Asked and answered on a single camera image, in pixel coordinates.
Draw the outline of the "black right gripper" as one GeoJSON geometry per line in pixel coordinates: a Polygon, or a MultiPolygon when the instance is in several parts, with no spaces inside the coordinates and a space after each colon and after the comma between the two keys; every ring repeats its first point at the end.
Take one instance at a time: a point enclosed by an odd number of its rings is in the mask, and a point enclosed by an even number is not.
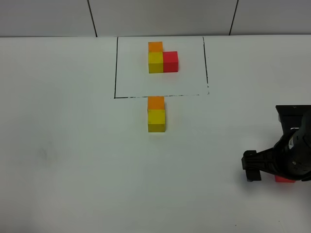
{"type": "MultiPolygon", "coordinates": [[[[311,180],[311,133],[295,131],[282,136],[277,144],[268,150],[259,152],[268,165],[262,170],[289,180],[311,180]]],[[[255,150],[243,153],[242,168],[248,182],[261,181],[258,164],[261,157],[255,150]]]]}

